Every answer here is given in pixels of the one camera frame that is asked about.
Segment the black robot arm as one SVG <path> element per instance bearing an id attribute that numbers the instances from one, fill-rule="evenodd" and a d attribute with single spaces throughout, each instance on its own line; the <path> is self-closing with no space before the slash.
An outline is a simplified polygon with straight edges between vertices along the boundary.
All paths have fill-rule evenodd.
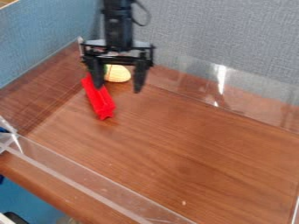
<path id="1" fill-rule="evenodd" d="M 104 85 L 106 64 L 134 66 L 134 91 L 138 94 L 146 84 L 147 71 L 155 64 L 155 46 L 134 40 L 134 24 L 145 24 L 134 19 L 133 4 L 147 11 L 138 0 L 103 0 L 104 38 L 82 41 L 79 49 L 95 88 Z"/>

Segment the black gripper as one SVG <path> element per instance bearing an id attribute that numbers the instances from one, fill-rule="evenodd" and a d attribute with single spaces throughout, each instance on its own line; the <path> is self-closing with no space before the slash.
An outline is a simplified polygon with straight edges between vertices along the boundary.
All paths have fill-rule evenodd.
<path id="1" fill-rule="evenodd" d="M 127 50 L 107 46 L 104 39 L 82 40 L 79 42 L 82 62 L 88 67 L 96 89 L 104 85 L 106 64 L 134 66 L 134 91 L 138 94 L 146 84 L 147 70 L 154 65 L 155 46 L 137 41 Z"/>

